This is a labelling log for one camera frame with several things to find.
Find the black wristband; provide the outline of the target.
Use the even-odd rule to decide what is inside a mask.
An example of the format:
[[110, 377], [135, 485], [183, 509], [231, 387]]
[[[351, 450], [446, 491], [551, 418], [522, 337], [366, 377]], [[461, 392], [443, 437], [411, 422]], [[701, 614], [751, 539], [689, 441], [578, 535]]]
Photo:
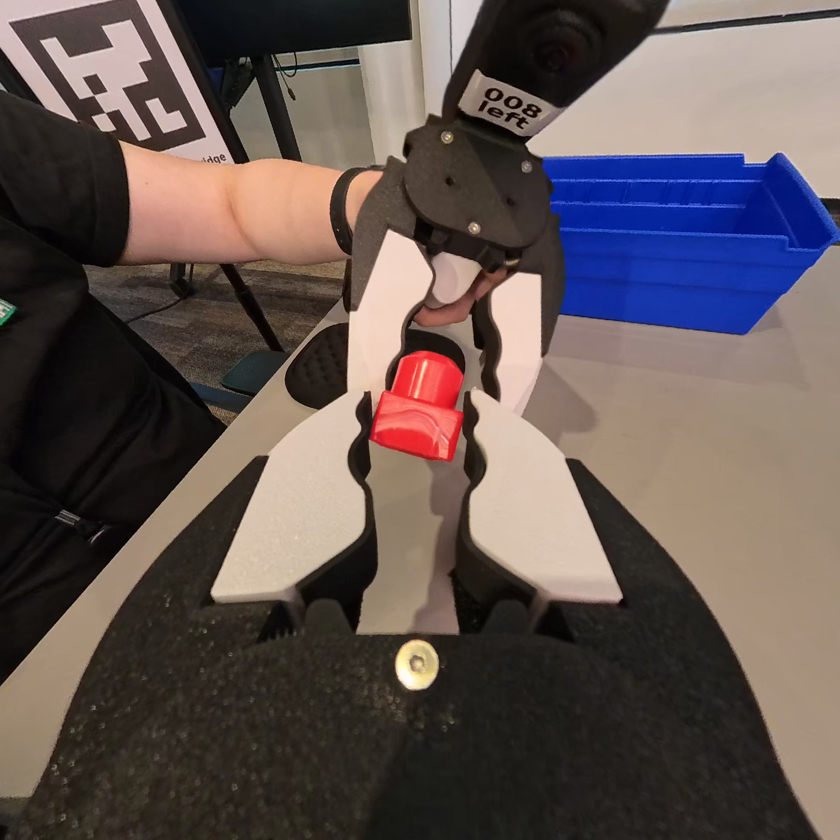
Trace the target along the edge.
[[351, 257], [353, 246], [353, 230], [347, 216], [347, 198], [353, 180], [367, 171], [367, 167], [352, 167], [339, 176], [332, 188], [329, 203], [331, 228], [337, 246], [347, 257]]

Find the grey desk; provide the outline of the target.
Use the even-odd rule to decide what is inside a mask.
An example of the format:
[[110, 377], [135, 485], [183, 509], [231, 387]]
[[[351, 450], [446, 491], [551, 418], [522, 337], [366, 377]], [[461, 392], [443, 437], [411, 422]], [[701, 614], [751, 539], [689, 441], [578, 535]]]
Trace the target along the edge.
[[[526, 418], [580, 459], [706, 599], [795, 792], [838, 838], [838, 247], [745, 336], [562, 316]], [[284, 373], [2, 686], [2, 796], [31, 795], [81, 674], [154, 557], [309, 414]], [[382, 577], [363, 632], [457, 631], [452, 465], [376, 449]]]

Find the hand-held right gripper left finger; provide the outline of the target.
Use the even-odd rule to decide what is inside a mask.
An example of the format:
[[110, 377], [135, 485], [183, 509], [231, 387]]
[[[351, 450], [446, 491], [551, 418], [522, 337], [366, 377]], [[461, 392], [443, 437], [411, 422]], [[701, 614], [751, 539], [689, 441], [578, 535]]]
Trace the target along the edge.
[[211, 589], [218, 604], [280, 603], [299, 623], [310, 604], [341, 604], [354, 627], [377, 572], [369, 392], [346, 392], [266, 457]]

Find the person's left forearm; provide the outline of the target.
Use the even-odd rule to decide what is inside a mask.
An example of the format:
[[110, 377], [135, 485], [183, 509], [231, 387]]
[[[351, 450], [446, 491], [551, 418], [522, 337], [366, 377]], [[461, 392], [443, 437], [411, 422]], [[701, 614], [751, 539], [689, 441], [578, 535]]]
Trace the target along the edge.
[[294, 161], [189, 161], [120, 142], [105, 178], [97, 221], [114, 226], [81, 263], [237, 264], [272, 260], [308, 266], [339, 260], [330, 207], [338, 171]]

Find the red two-stud toy block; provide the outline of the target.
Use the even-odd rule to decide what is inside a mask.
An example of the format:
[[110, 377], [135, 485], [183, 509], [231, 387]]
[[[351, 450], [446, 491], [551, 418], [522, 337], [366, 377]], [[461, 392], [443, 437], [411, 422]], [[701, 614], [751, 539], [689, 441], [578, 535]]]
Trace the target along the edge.
[[370, 440], [422, 459], [453, 461], [464, 423], [456, 406], [463, 383], [463, 372], [445, 355], [403, 357], [392, 387], [381, 394]]

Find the large black screen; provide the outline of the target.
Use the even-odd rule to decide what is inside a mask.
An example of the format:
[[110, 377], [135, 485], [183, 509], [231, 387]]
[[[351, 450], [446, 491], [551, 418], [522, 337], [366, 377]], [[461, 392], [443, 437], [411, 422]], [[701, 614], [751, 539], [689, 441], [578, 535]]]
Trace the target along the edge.
[[181, 1], [208, 55], [250, 56], [410, 40], [408, 1]]

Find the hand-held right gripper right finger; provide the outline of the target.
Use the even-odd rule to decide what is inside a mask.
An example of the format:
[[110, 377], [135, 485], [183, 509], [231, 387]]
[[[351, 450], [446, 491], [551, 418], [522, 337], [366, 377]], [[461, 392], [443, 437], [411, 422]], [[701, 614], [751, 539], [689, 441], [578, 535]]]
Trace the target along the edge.
[[464, 400], [465, 474], [458, 584], [483, 617], [523, 606], [531, 628], [554, 605], [617, 606], [623, 592], [566, 457], [483, 391]]

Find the blue plastic bin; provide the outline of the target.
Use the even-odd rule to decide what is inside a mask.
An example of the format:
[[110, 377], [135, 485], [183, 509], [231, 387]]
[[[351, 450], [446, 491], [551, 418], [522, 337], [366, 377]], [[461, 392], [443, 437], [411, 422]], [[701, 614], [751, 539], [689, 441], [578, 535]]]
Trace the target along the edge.
[[838, 242], [791, 161], [554, 156], [564, 315], [745, 334]]

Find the black white marker sign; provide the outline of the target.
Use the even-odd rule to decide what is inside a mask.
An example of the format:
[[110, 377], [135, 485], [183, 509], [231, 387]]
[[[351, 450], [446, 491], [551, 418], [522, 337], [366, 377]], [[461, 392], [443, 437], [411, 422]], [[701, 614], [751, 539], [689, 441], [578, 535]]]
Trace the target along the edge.
[[2, 1], [2, 85], [116, 139], [191, 161], [246, 163], [173, 2]]

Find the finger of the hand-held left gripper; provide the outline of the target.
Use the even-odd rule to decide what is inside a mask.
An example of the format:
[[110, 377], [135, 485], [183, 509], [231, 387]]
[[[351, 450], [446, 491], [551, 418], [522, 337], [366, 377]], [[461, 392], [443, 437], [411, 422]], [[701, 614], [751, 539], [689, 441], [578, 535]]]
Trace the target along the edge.
[[485, 393], [521, 416], [542, 364], [542, 279], [516, 272], [478, 300], [480, 383]]
[[403, 351], [406, 325], [424, 304], [433, 281], [434, 270], [418, 243], [387, 232], [359, 307], [349, 315], [347, 388], [368, 392], [373, 406]]

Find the dark chair part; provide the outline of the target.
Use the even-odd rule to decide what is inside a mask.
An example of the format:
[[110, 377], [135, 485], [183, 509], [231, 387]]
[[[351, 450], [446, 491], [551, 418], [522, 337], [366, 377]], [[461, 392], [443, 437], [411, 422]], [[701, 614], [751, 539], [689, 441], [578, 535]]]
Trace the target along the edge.
[[255, 396], [289, 358], [284, 350], [248, 353], [223, 375], [220, 384], [231, 392]]

